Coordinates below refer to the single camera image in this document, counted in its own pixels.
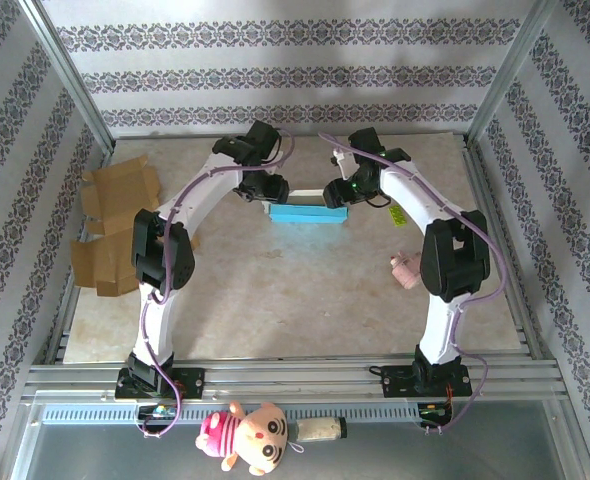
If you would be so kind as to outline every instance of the metal base plate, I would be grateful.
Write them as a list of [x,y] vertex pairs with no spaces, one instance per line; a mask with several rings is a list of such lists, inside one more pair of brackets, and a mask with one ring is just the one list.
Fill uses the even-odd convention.
[[[178,368],[173,367],[171,378],[174,382],[182,385],[182,398],[188,400],[199,400],[204,391],[203,368]],[[128,374],[128,368],[124,367],[119,371],[115,387],[115,400],[148,400],[151,398],[174,398],[173,391],[166,395],[159,395],[156,391],[144,385],[142,382],[133,380]]]
[[458,371],[448,381],[429,388],[417,385],[413,367],[410,365],[383,366],[381,376],[385,398],[445,397],[448,384],[453,389],[454,397],[470,397],[473,393],[468,368],[464,365],[460,365]]

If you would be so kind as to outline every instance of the cardboard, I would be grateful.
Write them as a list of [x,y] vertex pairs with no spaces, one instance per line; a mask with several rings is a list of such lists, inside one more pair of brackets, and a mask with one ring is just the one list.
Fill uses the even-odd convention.
[[148,158],[85,172],[82,208],[89,217],[89,233],[102,235],[91,242],[71,242],[75,285],[95,288],[100,297],[116,297],[135,290],[138,281],[131,265],[133,220],[142,208],[159,207],[159,179]]

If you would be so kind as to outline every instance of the pink plush toy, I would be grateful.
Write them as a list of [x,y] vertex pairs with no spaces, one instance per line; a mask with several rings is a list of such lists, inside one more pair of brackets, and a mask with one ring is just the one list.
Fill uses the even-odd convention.
[[284,412],[272,403],[263,403],[248,416],[237,402],[231,403],[230,410],[206,417],[195,439],[197,448],[210,457],[224,457],[225,472],[233,468],[238,456],[250,464],[253,475],[275,470],[288,440]]

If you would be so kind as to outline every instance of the purple cable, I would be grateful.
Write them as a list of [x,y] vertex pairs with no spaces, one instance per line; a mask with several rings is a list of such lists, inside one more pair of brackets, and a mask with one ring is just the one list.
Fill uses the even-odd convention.
[[319,136],[323,140],[329,142],[330,144],[336,146],[337,148],[340,148],[341,150],[344,150],[346,152],[356,153],[356,154],[361,155],[363,157],[370,158],[371,160],[375,160],[376,162],[379,162],[383,165],[386,165],[389,168],[397,170],[398,172],[400,172],[404,176],[410,178],[440,208],[442,208],[446,213],[448,213],[449,215],[453,216],[454,218],[456,218],[457,220],[462,222],[464,225],[466,225],[468,228],[470,228],[473,232],[475,232],[475,234],[477,234],[477,236],[479,236],[482,240],[484,240],[484,242],[486,242],[488,247],[493,252],[493,256],[495,257],[495,260],[497,261],[497,265],[500,270],[500,285],[499,285],[499,287],[497,287],[497,289],[494,292],[492,292],[488,295],[485,295],[483,297],[469,298],[468,300],[465,300],[464,302],[462,302],[462,304],[459,306],[458,310],[455,312],[455,315],[453,316],[453,328],[451,329],[451,335],[449,338],[450,342],[453,344],[453,348],[460,355],[463,355],[463,356],[469,357],[469,358],[474,358],[474,359],[480,361],[482,363],[482,365],[484,365],[484,371],[482,372],[482,378],[480,379],[479,385],[477,385],[477,388],[475,389],[473,394],[470,396],[470,398],[468,399],[468,401],[466,402],[466,404],[464,405],[462,410],[460,410],[458,415],[455,418],[453,418],[450,422],[448,422],[448,424],[445,425],[444,427],[433,430],[433,432],[438,431],[441,434],[441,433],[449,430],[450,428],[452,428],[462,418],[462,416],[468,411],[468,409],[473,404],[473,401],[475,400],[475,398],[477,398],[477,396],[479,396],[479,394],[481,393],[482,387],[484,386],[484,383],[486,382],[486,379],[488,377],[488,362],[481,355],[478,355],[476,353],[468,353],[465,350],[462,350],[461,348],[459,348],[459,346],[457,345],[457,343],[455,341],[455,332],[457,331],[457,327],[459,325],[459,321],[462,316],[462,312],[464,311],[465,308],[468,308],[469,306],[474,305],[476,303],[487,302],[487,301],[493,300],[494,298],[498,297],[502,293],[504,288],[506,287],[507,274],[506,274],[506,262],[504,261],[504,257],[502,256],[501,252],[499,251],[499,248],[497,247],[497,245],[495,245],[495,243],[490,239],[490,237],[486,233],[484,233],[477,225],[475,225],[474,223],[472,223],[471,221],[469,221],[468,219],[466,219],[462,215],[460,215],[459,212],[456,212],[453,209],[451,209],[450,207],[448,207],[442,201],[442,199],[439,197],[439,195],[437,195],[428,184],[424,183],[419,177],[417,177],[410,170],[406,170],[401,165],[398,165],[398,164],[393,163],[389,160],[386,160],[385,158],[380,157],[379,155],[374,155],[372,153],[363,152],[357,148],[353,148],[353,147],[344,145],[343,143],[339,142],[335,137],[333,137],[332,135],[329,135],[327,133],[320,133]]
[[[186,196],[189,194],[189,192],[191,190],[193,190],[201,182],[203,182],[207,178],[209,178],[217,173],[257,172],[260,170],[268,170],[270,168],[280,168],[282,165],[284,165],[286,160],[288,160],[288,158],[293,154],[293,150],[295,150],[295,139],[293,138],[293,135],[288,130],[285,130],[282,128],[280,128],[278,130],[285,133],[286,136],[290,139],[290,147],[289,147],[288,151],[284,155],[282,155],[282,157],[279,160],[271,162],[271,163],[267,163],[265,165],[260,165],[257,167],[244,167],[244,166],[234,166],[234,165],[231,165],[228,167],[216,167],[206,173],[203,173],[199,177],[195,178],[191,183],[186,185],[186,187],[184,187],[184,190],[182,190],[182,192],[177,197],[177,200],[175,200],[175,203],[171,207],[170,213],[168,214],[168,218],[166,219],[166,225],[164,226],[164,237],[163,237],[164,245],[169,244],[171,224],[173,223],[173,218],[175,217],[175,214],[179,211],[178,208],[182,205],[182,202],[184,201]],[[148,296],[149,301],[152,300],[155,303],[157,303],[158,305],[165,305],[166,302],[168,302],[168,299],[170,298],[171,285],[173,284],[173,269],[171,267],[170,255],[164,254],[164,268],[166,270],[166,288],[164,289],[164,295],[162,296],[161,299],[157,298],[157,296],[155,295],[154,292],[151,292],[151,294]],[[149,303],[146,302],[144,304],[144,306],[142,307],[142,313],[139,317],[139,329],[142,333],[142,339],[144,340],[144,343],[146,345],[146,350],[148,351],[148,354],[151,356],[151,359],[153,360],[153,366],[155,367],[155,370],[157,371],[157,373],[159,373],[162,376],[162,378],[164,378],[164,380],[166,380],[168,382],[168,384],[173,389],[173,393],[175,394],[175,401],[177,403],[177,409],[176,409],[175,416],[173,417],[173,420],[171,421],[171,423],[169,423],[163,430],[161,430],[157,433],[149,433],[149,431],[146,430],[147,420],[144,421],[144,423],[142,424],[141,427],[138,425],[138,428],[144,433],[144,436],[160,438],[162,435],[167,433],[171,428],[173,428],[175,426],[175,424],[177,423],[180,413],[182,411],[182,396],[180,394],[179,389],[177,388],[177,385],[175,385],[173,380],[162,369],[161,365],[159,364],[159,361],[157,360],[157,357],[155,356],[155,352],[153,351],[153,347],[151,347],[151,345],[149,343],[148,333],[146,332],[146,312],[148,311],[148,305],[149,305]]]

